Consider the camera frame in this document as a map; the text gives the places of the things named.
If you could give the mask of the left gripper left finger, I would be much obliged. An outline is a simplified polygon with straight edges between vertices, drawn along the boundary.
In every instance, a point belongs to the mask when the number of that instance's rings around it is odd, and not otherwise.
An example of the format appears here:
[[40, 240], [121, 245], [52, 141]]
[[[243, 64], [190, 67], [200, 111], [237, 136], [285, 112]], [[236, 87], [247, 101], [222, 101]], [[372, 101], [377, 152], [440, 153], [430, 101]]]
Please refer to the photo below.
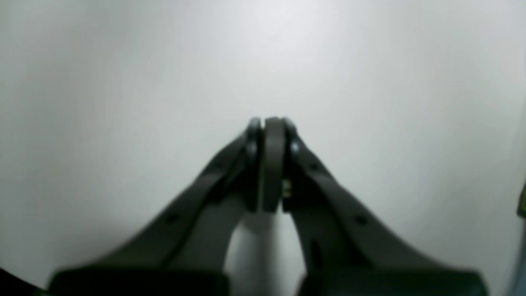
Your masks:
[[261, 120], [252, 118], [142, 231], [85, 267], [56, 273], [53, 296], [229, 296], [224, 265], [244, 214], [258, 205]]

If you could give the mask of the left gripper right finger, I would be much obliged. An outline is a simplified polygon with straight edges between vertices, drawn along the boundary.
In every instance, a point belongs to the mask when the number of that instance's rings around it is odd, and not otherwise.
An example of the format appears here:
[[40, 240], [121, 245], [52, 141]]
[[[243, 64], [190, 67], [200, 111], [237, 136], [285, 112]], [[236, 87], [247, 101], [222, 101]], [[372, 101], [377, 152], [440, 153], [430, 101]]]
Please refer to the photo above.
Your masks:
[[342, 187], [288, 118], [264, 127], [263, 209], [289, 213], [306, 275], [300, 296], [486, 296], [482, 277], [427, 257]]

